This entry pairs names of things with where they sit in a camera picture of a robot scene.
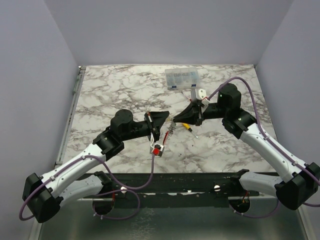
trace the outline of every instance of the marble table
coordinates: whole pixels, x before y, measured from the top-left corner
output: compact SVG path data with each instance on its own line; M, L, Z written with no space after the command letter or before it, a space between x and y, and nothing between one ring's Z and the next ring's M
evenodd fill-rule
M142 121L147 111L170 111L172 117L189 104L178 90L166 87L165 69L184 68L182 65L99 65L88 66L74 113L71 132L63 162L81 152L110 125L120 109L129 109L135 121ZM197 65L201 88L211 94L227 79L239 76L248 81L257 102L261 123L275 138L275 132L253 65ZM253 114L253 105L246 86L233 81L242 93L241 106ZM161 129L164 137L170 122ZM273 172L273 168L250 146L228 133L221 119L206 120L193 126L195 138L180 123L167 141L162 157L155 159L155 173ZM147 137L124 142L125 149L107 164L115 173L149 173L151 169L150 143ZM93 168L90 173L105 170Z

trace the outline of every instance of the wall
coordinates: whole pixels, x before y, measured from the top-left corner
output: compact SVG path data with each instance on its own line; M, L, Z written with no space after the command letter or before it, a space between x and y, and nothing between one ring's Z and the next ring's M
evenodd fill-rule
M25 179L53 168L79 69L43 0L4 1L0 32L0 239L25 240Z
M45 0L79 65L257 64L292 0Z
M279 142L318 165L319 11L319 0L295 0L256 68ZM320 193L309 202L320 203ZM320 239L320 209L309 213Z

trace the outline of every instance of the purple cable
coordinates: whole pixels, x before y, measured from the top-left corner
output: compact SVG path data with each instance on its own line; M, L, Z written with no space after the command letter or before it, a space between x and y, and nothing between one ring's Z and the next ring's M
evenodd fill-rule
M230 79L228 79L227 81L225 81L223 84L221 84L209 97L208 97L208 100L210 100L217 92L219 92L219 90L221 88L223 88L225 85L227 85L228 83L230 83L231 81L235 80L235 79L238 79L238 80L241 80L245 85L246 87L248 88L248 91L250 93L250 97L251 97L251 100L252 100L252 104L253 104L253 109L254 109L254 113L255 113L255 118L256 118L256 124L261 132L261 134L263 135L263 137L279 152L281 153L286 159L288 159L292 164L295 164L300 170L304 171L306 174L309 175L309 177L311 177L319 186L320 186L320 181L314 176L312 175L311 172L309 172L308 170L306 170L303 166L301 166L300 164L296 164L296 161L293 160L288 154L286 154L281 148L279 148L271 139L268 138L268 136L265 134L265 131L262 129L262 126L261 126L261 122L260 122L260 118L259 118L259 114L258 114L258 109L257 109L257 104L256 104L256 101L255 101L255 98L254 98L254 95L253 95L253 92L249 86L249 84L247 83L246 80L244 80L242 77L239 77L239 76L235 76L235 77L232 77ZM311 203L303 203L304 205L306 206L309 206L309 207L320 207L320 204L311 204Z
M135 209L135 211L128 215L128 216L124 216L124 217L113 217L113 216L105 216L105 215L99 215L97 212L96 212L96 209L95 209L95 205L92 206L92 209L94 211L94 214L99 216L100 218L103 218L103 219L111 219L111 220L126 220L126 219L129 219L129 218L132 218L134 215L136 215L139 210L140 210L140 198L138 196L138 194L130 189L127 189L127 190L113 190L113 191L109 191L109 192L105 192L105 193L100 193L100 194L97 194L96 196L103 196L103 195L108 195L108 194L113 194L113 193L118 193L118 192L122 192L122 191L127 191L127 192L130 192L132 194L134 194L136 196L136 199L138 200L138 205Z
M122 187L125 187L126 189L130 189L130 190L139 190L139 189L143 189L145 188L146 186L148 186L152 180L152 177L154 175L154 169L155 169L155 155L152 154L152 159L151 159L151 173L150 173L150 177L148 179L148 181L143 184L142 186L127 186L127 185L124 185L122 182L120 182L118 179L116 179L116 177L113 175L113 173L110 171L109 167L106 165L105 161L103 161L100 157L98 156L94 156L94 155L86 155L85 156L86 158L93 158L93 159L96 159L98 160L104 167L105 169L108 171L108 173L110 174L111 178L117 183L119 184L120 186Z
M83 160L82 157L79 157L78 159L76 159L75 161L73 161L72 163L66 165L65 167L63 167L60 171L56 172L53 176L56 178L58 177L61 173L63 173L65 170L67 170L68 168L70 168L71 166L75 165L76 163L80 162L81 160ZM20 211L19 211L19 219L21 221L27 221L29 219L32 219L34 216L28 216L28 217L23 217L22 214L24 212L25 207L27 206L28 202L30 201L30 199L40 190L42 189L44 186L46 186L48 183L50 183L52 181L51 178L49 178L48 180L46 180L44 183L42 183L40 186L38 186L32 193L30 193L30 195L26 198L26 200L23 202Z
M279 200L277 201L276 207L275 207L271 212L269 212L268 214L263 215L263 216L246 215L246 214L243 214L243 213L241 213L241 212L236 211L231 205L229 205L229 206L230 206L230 208L233 209L233 212L234 212L235 214L238 214L238 215L240 215L240 216L242 216L242 217L246 217L246 218L250 218L250 219L264 219L264 218L270 217L271 215L275 214L275 213L279 210L279 208L280 208L280 201L279 201Z

